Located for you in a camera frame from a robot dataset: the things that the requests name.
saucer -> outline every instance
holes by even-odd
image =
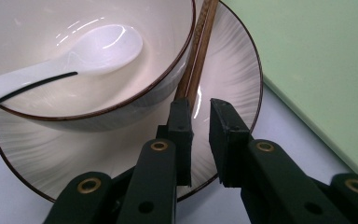
[[[55,201],[76,176],[89,171],[112,177],[135,165],[143,144],[165,124],[174,93],[159,109],[131,126],[105,133],[53,130],[0,109],[0,153],[30,189]],[[262,72],[255,44],[238,17],[220,3],[192,115],[192,187],[178,187],[180,199],[216,178],[209,146],[210,99],[234,105],[253,129],[261,105]]]

white table surface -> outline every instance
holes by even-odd
[[[309,176],[329,183],[350,169],[266,86],[253,133],[278,143]],[[42,223],[52,203],[14,176],[0,157],[0,224]],[[177,204],[176,223],[250,223],[239,189],[225,189],[218,180]]]

chopsticks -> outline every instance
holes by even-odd
[[[211,37],[214,16],[219,0],[204,0],[195,28],[193,42],[185,72],[180,80],[174,99],[187,98],[190,111],[197,99],[202,68]]]

white bowl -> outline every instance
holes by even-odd
[[[107,131],[134,122],[175,89],[195,15],[193,0],[0,2],[0,74],[57,57],[99,26],[129,25],[144,41],[141,54],[116,72],[54,81],[1,108],[70,131]]]
[[[178,197],[191,195],[216,177],[208,142],[210,99],[231,102],[253,128],[261,95],[255,45],[243,24],[220,4],[192,117],[192,188],[180,187]],[[145,118],[105,133],[56,131],[0,110],[0,152],[21,181],[54,201],[77,175],[98,171],[114,177],[131,168],[142,145],[155,138],[158,125],[166,123],[171,101],[172,96]]]

white spoon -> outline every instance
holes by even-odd
[[[85,33],[62,56],[0,75],[0,103],[47,82],[73,75],[97,76],[134,60],[143,40],[130,26],[106,25]]]

